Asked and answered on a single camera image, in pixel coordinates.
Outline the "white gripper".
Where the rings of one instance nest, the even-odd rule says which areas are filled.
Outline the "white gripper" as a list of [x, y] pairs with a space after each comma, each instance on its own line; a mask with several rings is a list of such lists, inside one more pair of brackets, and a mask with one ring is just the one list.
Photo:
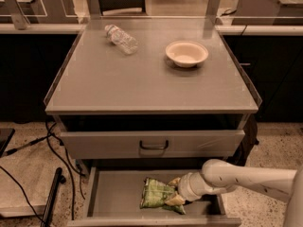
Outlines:
[[217, 188], [208, 184], [200, 172], [189, 172], [182, 178], [175, 178], [169, 182], [169, 186], [178, 186], [179, 194], [173, 194], [165, 200], [165, 204], [168, 206], [183, 205], [186, 201], [196, 201], [203, 195], [217, 193]]

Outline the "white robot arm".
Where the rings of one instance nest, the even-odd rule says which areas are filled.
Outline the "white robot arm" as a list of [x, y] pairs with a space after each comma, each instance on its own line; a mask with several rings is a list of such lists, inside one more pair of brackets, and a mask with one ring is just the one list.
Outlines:
[[207, 160], [200, 171], [172, 181], [177, 190], [165, 204], [183, 205], [203, 195], [233, 191], [236, 186], [287, 203], [283, 227], [303, 227], [303, 168], [297, 170], [235, 166], [218, 159]]

